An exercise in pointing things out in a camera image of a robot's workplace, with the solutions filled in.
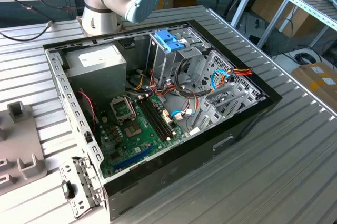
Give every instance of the white connector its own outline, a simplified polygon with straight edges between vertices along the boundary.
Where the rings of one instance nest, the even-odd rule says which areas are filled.
[[[54,24],[54,22],[52,20],[50,20],[49,22],[47,22],[46,27],[47,28],[52,27],[53,24]]]
[[[174,117],[176,120],[182,120],[182,119],[183,119],[183,116],[181,115],[181,113],[176,113],[173,117]]]

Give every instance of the motherboard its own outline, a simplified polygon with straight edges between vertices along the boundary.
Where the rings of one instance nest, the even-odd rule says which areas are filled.
[[[131,100],[113,99],[98,118],[96,139],[101,141],[103,176],[109,177],[188,137],[173,121],[156,95]]]

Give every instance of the red wire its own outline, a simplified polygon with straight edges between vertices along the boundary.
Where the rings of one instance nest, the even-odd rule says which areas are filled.
[[[96,121],[95,121],[95,111],[94,111],[94,106],[93,103],[91,102],[90,98],[82,91],[78,91],[80,94],[82,94],[89,102],[90,107],[91,107],[91,112],[93,113],[93,121],[94,121],[94,131],[96,131]]]

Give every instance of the label on power supply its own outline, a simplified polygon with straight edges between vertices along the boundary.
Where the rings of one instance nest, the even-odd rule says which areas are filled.
[[[116,56],[117,54],[114,49],[109,47],[106,49],[97,50],[95,52],[80,54],[78,58],[81,61],[83,67],[89,67],[102,63],[108,63],[115,59]]]

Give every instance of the green circuit board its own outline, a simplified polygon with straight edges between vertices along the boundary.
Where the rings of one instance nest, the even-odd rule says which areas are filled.
[[[158,114],[163,118],[162,110],[165,108],[159,98],[157,96],[151,96],[149,100],[153,106],[156,107]],[[104,156],[104,160],[101,163],[101,170],[105,178],[180,142],[186,137],[181,128],[174,125],[169,127],[171,131],[174,131],[176,134],[170,140],[160,139],[144,112],[138,106],[138,103],[133,100],[131,104],[136,112],[135,120],[141,130],[141,133],[135,136],[127,136],[124,130],[124,124],[131,122],[125,121],[122,125],[117,124],[116,117],[110,106],[103,109],[100,112],[100,116],[98,116],[100,123],[98,124],[98,130],[95,136],[96,139],[100,139],[101,142],[100,149]],[[123,111],[125,110],[122,104],[120,104],[120,108]],[[102,117],[107,118],[106,123],[103,123]],[[119,168],[119,165],[123,164],[124,161],[129,162],[130,160],[132,160],[131,163]]]

